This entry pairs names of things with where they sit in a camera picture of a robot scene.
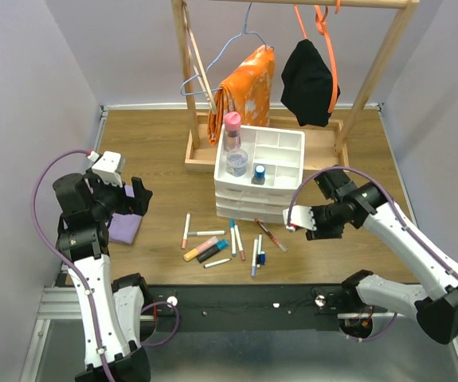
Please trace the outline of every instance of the blue hanger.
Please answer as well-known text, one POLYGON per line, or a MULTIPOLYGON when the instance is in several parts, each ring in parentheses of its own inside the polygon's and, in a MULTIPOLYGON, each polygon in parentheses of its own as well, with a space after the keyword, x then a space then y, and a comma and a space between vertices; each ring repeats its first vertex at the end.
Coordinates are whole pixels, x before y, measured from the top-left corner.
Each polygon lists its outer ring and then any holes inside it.
MULTIPOLYGON (((223 55, 223 53, 225 52, 225 50, 227 49, 227 47, 230 45, 230 43, 234 40, 236 40, 237 38, 245 35, 245 34, 255 34, 257 37, 259 37, 259 39, 262 41, 262 44, 264 44, 266 46, 266 50, 268 49, 274 49, 271 45, 268 45, 264 42, 264 40, 262 39, 262 37, 257 33, 257 32, 253 32, 253 31, 248 31, 246 30, 247 27, 248 27, 248 17, 250 15, 250 10, 252 9, 252 2, 250 2, 250 5, 248 6, 248 10, 246 11, 246 16, 245 16, 245 23, 243 24, 243 29, 241 30, 241 33, 239 33, 238 35, 232 37, 230 40, 227 41, 227 43, 225 44, 225 46, 223 47, 223 49, 220 51, 220 53, 217 55, 217 57, 213 60, 213 62, 211 62, 211 64, 209 64, 207 66, 207 69, 206 69, 206 74, 207 72, 211 69, 211 67, 217 63, 218 60, 220 60, 220 57, 223 55)), ((184 91, 184 87, 186 86, 186 84, 188 84, 190 81, 198 78, 199 76, 201 76, 200 74, 195 74, 194 76, 190 77, 188 80, 184 81, 181 85, 181 95, 182 96, 195 96, 197 94, 204 94, 206 92, 204 91, 199 91, 199 92, 191 92, 191 93, 185 93, 184 91)), ((215 92, 216 90, 220 90, 221 88, 216 88, 216 89, 211 89, 212 92, 215 92)))

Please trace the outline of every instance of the gray floor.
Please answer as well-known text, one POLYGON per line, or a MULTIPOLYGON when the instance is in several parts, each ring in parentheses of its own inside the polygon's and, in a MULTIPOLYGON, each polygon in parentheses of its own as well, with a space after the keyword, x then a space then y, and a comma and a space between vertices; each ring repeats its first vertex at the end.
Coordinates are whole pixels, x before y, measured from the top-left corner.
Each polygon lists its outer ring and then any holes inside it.
MULTIPOLYGON (((383 338, 362 344, 313 330, 179 332, 147 353, 153 382, 458 381, 452 346, 431 341, 404 318, 383 338)), ((37 381, 72 382, 83 358, 81 322, 55 321, 37 381)))

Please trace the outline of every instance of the folded cloth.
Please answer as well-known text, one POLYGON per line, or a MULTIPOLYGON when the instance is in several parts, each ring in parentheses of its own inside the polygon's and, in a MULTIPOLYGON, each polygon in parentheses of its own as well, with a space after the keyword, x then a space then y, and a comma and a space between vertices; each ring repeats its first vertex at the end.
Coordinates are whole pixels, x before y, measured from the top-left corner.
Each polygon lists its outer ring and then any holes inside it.
MULTIPOLYGON (((129 197, 134 196, 133 187, 125 185, 124 189, 126 191, 126 195, 129 197)), ((139 230, 141 221, 142 217, 139 215, 120 215, 118 213, 114 213, 112 216, 112 222, 108 228, 109 241, 112 243, 123 244, 133 243, 133 239, 139 230)))
POLYGON ((212 146, 216 146, 220 138, 224 115, 231 111, 241 115, 243 125, 269 126, 269 98, 274 72, 273 48, 262 45, 221 82, 221 89, 214 95, 217 114, 210 112, 207 121, 207 136, 212 146))
POLYGON ((327 125, 333 94, 333 76, 310 40, 298 43, 282 72, 282 103, 292 111, 300 126, 327 125))

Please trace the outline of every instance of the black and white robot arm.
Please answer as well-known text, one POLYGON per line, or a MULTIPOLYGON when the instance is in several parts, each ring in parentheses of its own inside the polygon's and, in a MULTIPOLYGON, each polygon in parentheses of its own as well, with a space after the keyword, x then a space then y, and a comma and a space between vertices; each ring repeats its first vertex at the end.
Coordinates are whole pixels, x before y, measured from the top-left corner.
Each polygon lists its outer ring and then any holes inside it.
POLYGON ((85 174, 71 173, 53 183, 62 214, 58 227, 57 250, 70 259, 85 277, 84 288, 76 272, 69 268, 80 303, 85 335, 85 372, 76 382, 106 380, 100 354, 107 360, 113 376, 124 381, 148 381, 147 355, 139 340, 140 311, 152 302, 145 280, 138 274, 125 276, 111 284, 107 224, 113 213, 147 212, 152 192, 142 180, 131 179, 134 197, 126 195, 121 171, 124 158, 110 151, 91 152, 93 165, 85 174), (92 296, 95 313, 92 313, 92 296), (96 328, 103 344, 98 349, 96 328))
POLYGON ((316 181, 324 196, 335 202, 314 207, 296 205, 290 224, 285 210, 284 221, 289 230, 304 228, 308 240, 318 240, 341 238, 346 223, 364 227, 397 254, 421 284, 395 283, 360 271, 343 283, 350 303, 380 306, 416 319, 434 341, 442 344, 457 337, 458 263, 429 240, 396 203, 392 206, 373 183, 358 188, 342 170, 324 172, 316 181), (417 238, 451 270, 436 261, 417 238))

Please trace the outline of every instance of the orange hanger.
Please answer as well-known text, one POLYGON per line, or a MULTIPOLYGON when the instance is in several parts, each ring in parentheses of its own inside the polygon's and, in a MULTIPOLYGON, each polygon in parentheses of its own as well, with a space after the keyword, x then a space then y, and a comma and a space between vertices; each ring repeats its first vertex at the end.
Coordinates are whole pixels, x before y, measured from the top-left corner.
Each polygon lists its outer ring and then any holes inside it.
MULTIPOLYGON (((335 61, 335 51, 333 50, 333 44, 331 43, 330 33, 327 30, 327 23, 326 18, 328 14, 328 7, 324 7, 324 14, 321 11, 320 6, 315 6, 315 25, 317 26, 317 30, 321 36, 324 36, 326 39, 326 46, 327 52, 330 55, 330 65, 331 65, 331 73, 333 75, 333 92, 331 93, 331 102, 328 108, 328 112, 332 113, 335 109, 335 105, 337 103, 337 95, 339 93, 339 76, 337 73, 337 63, 335 61)), ((307 32, 303 25, 303 20, 301 19, 301 14, 299 13, 298 5, 294 5, 294 10, 296 11, 296 16, 298 17, 299 27, 301 28, 301 32, 303 33, 303 37, 308 39, 307 32)), ((337 14, 340 10, 340 0, 337 0, 337 5, 335 8, 335 14, 337 14)))

